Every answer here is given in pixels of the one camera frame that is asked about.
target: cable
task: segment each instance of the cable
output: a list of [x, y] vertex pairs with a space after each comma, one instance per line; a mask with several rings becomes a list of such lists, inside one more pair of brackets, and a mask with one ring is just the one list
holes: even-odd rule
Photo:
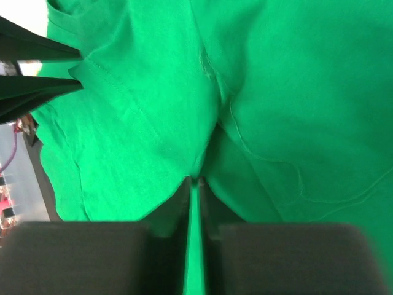
[[14, 130], [14, 147], [12, 149], [11, 156], [8, 158], [7, 162], [0, 167], [0, 174], [4, 172], [5, 169], [11, 164], [12, 160], [14, 159], [15, 155], [17, 154], [18, 149], [18, 136], [17, 136], [17, 129]]

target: metal surface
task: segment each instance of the metal surface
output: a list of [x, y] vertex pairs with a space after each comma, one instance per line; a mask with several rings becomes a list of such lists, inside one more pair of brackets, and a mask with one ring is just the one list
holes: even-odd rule
[[[0, 125], [0, 164], [7, 161], [14, 144], [12, 127]], [[10, 198], [19, 221], [49, 221], [47, 209], [26, 150], [23, 135], [18, 134], [16, 156], [4, 172]]]

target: green t-shirt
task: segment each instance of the green t-shirt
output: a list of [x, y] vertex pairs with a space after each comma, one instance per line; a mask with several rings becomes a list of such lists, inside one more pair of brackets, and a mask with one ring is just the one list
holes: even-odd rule
[[43, 67], [84, 89], [34, 112], [60, 216], [137, 220], [203, 174], [248, 221], [359, 226], [393, 270], [392, 14], [390, 0], [49, 1], [49, 38], [84, 57]]

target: wire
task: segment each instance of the wire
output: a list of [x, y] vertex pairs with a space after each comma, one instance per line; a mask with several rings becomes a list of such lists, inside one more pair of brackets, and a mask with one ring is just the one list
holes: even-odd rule
[[17, 136], [17, 130], [14, 130], [14, 147], [12, 149], [11, 156], [8, 158], [7, 162], [0, 167], [0, 174], [4, 172], [5, 169], [8, 168], [8, 166], [11, 164], [12, 160], [14, 159], [15, 155], [17, 154], [17, 149], [18, 149], [18, 136]]

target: green cloth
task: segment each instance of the green cloth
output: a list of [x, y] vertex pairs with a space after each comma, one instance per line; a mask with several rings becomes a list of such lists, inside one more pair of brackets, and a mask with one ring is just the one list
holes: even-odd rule
[[137, 220], [203, 174], [249, 221], [359, 226], [393, 270], [392, 1], [49, 4], [84, 56], [43, 67], [84, 89], [34, 112], [63, 219]]

